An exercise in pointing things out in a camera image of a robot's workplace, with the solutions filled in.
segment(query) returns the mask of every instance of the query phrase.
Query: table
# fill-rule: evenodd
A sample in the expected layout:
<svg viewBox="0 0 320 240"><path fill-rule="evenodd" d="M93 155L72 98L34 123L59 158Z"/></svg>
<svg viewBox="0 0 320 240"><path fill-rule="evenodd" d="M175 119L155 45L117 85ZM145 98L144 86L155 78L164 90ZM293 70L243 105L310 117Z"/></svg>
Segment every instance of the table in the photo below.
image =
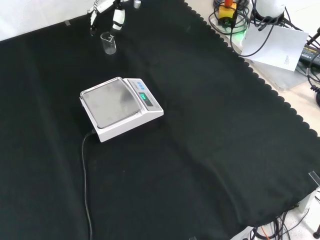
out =
<svg viewBox="0 0 320 240"><path fill-rule="evenodd" d="M311 192L317 137L199 16L180 0L126 15L111 57L85 16L0 43L1 238L87 239L79 94L115 76L142 78L164 116L88 139L98 239L229 240Z"/></svg>

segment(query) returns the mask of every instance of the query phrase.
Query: white table surface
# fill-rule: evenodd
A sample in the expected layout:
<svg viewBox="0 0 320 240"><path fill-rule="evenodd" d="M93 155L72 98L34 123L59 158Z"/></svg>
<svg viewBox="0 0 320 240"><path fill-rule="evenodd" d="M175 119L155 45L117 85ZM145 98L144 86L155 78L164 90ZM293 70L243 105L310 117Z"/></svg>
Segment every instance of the white table surface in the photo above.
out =
<svg viewBox="0 0 320 240"><path fill-rule="evenodd" d="M184 0L188 5L195 10L209 24L208 17L214 11L213 0ZM302 5L300 0L291 0L287 5L291 21L297 27L309 32L313 36L320 27L320 0L308 0ZM225 42L230 43L229 39L221 35ZM266 83L276 90L270 79L263 75L261 71L252 64L250 60L246 60L253 68L254 72L264 79ZM292 89L277 91L279 96L291 105L297 111L297 114L303 117L303 121L308 123L310 128L315 130L320 135L320 108L316 104L316 93L310 90L310 84L304 82Z"/></svg>

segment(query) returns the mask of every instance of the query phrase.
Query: yellow device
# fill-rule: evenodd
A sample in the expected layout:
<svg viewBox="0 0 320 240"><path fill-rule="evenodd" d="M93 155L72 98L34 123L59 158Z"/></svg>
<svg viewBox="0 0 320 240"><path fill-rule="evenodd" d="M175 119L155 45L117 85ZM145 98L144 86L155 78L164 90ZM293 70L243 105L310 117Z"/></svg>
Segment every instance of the yellow device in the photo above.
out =
<svg viewBox="0 0 320 240"><path fill-rule="evenodd" d="M233 9L237 9L237 4L236 3L232 3L231 8ZM231 9L231 8L226 8L224 6L220 6L219 7L219 19L223 20L224 22L227 22L228 20L231 20L235 10Z"/></svg>

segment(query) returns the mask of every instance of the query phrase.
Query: electronic equipment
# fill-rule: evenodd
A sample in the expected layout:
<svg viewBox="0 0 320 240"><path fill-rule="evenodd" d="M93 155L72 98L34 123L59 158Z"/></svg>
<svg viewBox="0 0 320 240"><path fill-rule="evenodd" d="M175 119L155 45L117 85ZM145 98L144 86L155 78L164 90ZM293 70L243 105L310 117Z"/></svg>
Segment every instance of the electronic equipment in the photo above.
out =
<svg viewBox="0 0 320 240"><path fill-rule="evenodd" d="M319 49L316 49L315 47L304 45L304 48L302 50L300 61L304 64L310 64L311 60L314 58L315 55L317 55L320 52ZM320 68L320 55L318 55L313 61L312 66Z"/></svg>
<svg viewBox="0 0 320 240"><path fill-rule="evenodd" d="M101 142L164 114L145 83L138 78L113 78L82 91L80 101Z"/></svg>

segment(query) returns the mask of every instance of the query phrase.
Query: black power cable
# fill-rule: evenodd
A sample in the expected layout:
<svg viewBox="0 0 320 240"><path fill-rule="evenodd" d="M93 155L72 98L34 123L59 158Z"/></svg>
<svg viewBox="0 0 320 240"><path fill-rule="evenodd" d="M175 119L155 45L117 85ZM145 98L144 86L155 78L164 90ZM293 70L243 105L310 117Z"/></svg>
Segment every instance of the black power cable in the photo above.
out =
<svg viewBox="0 0 320 240"><path fill-rule="evenodd" d="M81 144L81 160L82 160L82 171L83 171L83 184L84 184L84 206L85 206L85 213L86 213L86 218L88 221L88 228L89 228L89 240L93 240L93 228L92 228L92 221L90 217L90 210L88 206L88 181L87 181L87 164L85 161L85 142L87 137L95 134L96 131L93 129L90 132L88 132Z"/></svg>
<svg viewBox="0 0 320 240"><path fill-rule="evenodd" d="M314 57L313 57L312 60L310 61L310 64L309 64L308 68L306 69L306 76L307 76L307 78L308 78L308 82L309 82L310 85L311 85L311 90L315 91L317 94L320 93L320 88L317 87L316 85L312 84L310 79L312 79L312 80L315 81L315 82L320 83L320 79L319 79L319 78L313 73L313 71L311 70L311 69L312 69L312 64L314 63L314 60L315 60L319 55L320 55L320 51L319 51L316 55L314 55ZM310 75L310 72L316 77L316 79L313 78L313 77Z"/></svg>

